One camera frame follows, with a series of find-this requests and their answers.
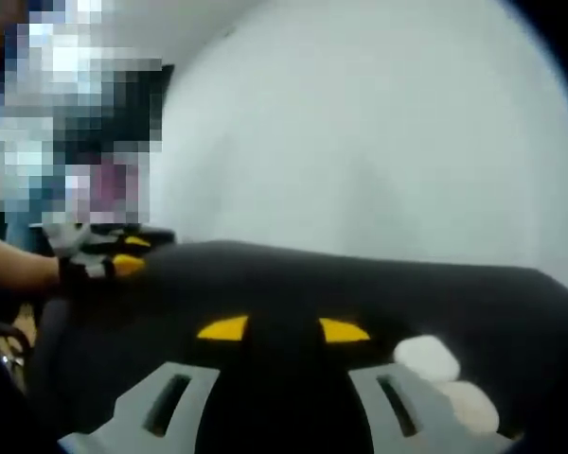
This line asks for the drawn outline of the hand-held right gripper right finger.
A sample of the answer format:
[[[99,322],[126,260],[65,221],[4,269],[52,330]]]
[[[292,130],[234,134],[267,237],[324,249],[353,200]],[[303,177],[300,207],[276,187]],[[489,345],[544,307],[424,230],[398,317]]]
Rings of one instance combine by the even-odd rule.
[[[315,453],[502,453],[495,405],[445,344],[400,321],[318,319]]]

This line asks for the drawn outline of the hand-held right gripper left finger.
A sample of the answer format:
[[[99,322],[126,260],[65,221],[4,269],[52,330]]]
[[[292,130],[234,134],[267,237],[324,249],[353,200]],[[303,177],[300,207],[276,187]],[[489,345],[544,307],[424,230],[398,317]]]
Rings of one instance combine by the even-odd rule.
[[[150,317],[62,347],[66,452],[264,452],[263,316]]]

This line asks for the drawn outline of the person's left hand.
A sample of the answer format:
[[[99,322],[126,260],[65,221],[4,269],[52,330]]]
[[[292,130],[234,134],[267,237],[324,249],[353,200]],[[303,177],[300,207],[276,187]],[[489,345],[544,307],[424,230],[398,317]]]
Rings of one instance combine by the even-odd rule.
[[[108,260],[84,264],[69,257],[58,260],[59,285],[67,293],[88,292],[114,276],[114,267]]]

